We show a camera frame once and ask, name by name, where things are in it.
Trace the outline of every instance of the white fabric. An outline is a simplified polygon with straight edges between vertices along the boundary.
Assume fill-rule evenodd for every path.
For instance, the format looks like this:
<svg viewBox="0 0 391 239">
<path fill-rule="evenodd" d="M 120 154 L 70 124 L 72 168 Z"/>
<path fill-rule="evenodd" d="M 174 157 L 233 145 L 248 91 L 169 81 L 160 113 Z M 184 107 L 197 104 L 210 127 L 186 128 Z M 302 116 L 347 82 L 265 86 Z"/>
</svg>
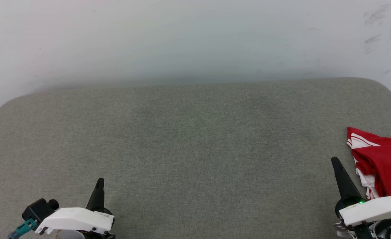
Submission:
<svg viewBox="0 0 391 239">
<path fill-rule="evenodd" d="M 365 139 L 364 137 L 362 137 L 360 135 L 357 135 L 356 133 L 352 133 L 350 135 L 350 139 L 347 140 L 347 145 L 349 145 L 349 147 L 351 149 L 371 147 L 371 146 L 380 146 L 376 143 L 368 141 L 367 139 Z M 378 198 L 379 195 L 375 189 L 375 182 L 376 182 L 375 175 L 364 175 L 358 169 L 355 169 L 355 171 L 356 171 L 356 174 L 358 174 L 359 177 L 361 178 L 362 186 L 367 187 L 367 193 L 366 193 L 367 199 L 371 200 L 374 198 Z"/>
</svg>

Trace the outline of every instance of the folded cloth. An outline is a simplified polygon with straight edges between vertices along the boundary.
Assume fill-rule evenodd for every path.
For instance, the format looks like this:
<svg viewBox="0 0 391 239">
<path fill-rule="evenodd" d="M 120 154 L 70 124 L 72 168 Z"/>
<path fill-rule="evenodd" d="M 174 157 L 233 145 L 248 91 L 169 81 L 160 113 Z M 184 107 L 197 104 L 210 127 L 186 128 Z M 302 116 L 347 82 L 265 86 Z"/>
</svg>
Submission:
<svg viewBox="0 0 391 239">
<path fill-rule="evenodd" d="M 391 196 L 391 138 L 380 137 L 353 127 L 347 128 L 356 173 L 367 187 L 367 198 Z"/>
</svg>

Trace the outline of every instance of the teal connector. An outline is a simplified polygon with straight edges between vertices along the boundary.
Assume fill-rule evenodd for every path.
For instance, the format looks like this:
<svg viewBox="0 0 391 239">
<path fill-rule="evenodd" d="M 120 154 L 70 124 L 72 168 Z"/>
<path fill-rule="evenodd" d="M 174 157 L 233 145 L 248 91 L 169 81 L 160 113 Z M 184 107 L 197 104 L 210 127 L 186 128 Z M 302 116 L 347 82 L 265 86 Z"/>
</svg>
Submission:
<svg viewBox="0 0 391 239">
<path fill-rule="evenodd" d="M 8 235 L 8 239 L 18 239 L 20 236 L 28 233 L 33 230 L 33 228 L 37 227 L 37 223 L 33 219 L 28 219 L 26 222 L 21 224 L 19 227 L 15 229 L 15 231 L 11 232 Z"/>
</svg>

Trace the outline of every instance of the gray fabric surface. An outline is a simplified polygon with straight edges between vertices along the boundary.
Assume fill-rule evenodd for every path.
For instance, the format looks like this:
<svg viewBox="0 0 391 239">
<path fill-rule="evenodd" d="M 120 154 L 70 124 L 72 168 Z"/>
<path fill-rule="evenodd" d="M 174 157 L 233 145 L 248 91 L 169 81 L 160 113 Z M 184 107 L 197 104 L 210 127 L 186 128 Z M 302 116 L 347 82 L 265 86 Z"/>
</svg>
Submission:
<svg viewBox="0 0 391 239">
<path fill-rule="evenodd" d="M 85 207 L 98 177 L 118 238 L 336 238 L 332 156 L 364 193 L 348 126 L 391 137 L 391 92 L 344 78 L 19 97 L 0 109 L 0 238 L 39 198 Z"/>
</svg>

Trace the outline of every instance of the folded red garment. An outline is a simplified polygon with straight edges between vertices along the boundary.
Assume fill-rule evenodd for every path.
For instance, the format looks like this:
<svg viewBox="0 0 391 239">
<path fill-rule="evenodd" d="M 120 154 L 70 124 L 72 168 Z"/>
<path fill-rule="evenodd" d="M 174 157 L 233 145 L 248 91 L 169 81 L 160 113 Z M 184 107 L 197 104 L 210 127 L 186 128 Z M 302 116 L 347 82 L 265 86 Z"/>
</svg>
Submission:
<svg viewBox="0 0 391 239">
<path fill-rule="evenodd" d="M 364 175 L 376 175 L 375 188 L 379 196 L 391 196 L 391 138 L 355 128 L 348 128 L 349 132 L 364 137 L 372 146 L 352 149 L 353 156 L 358 160 L 356 167 Z"/>
</svg>

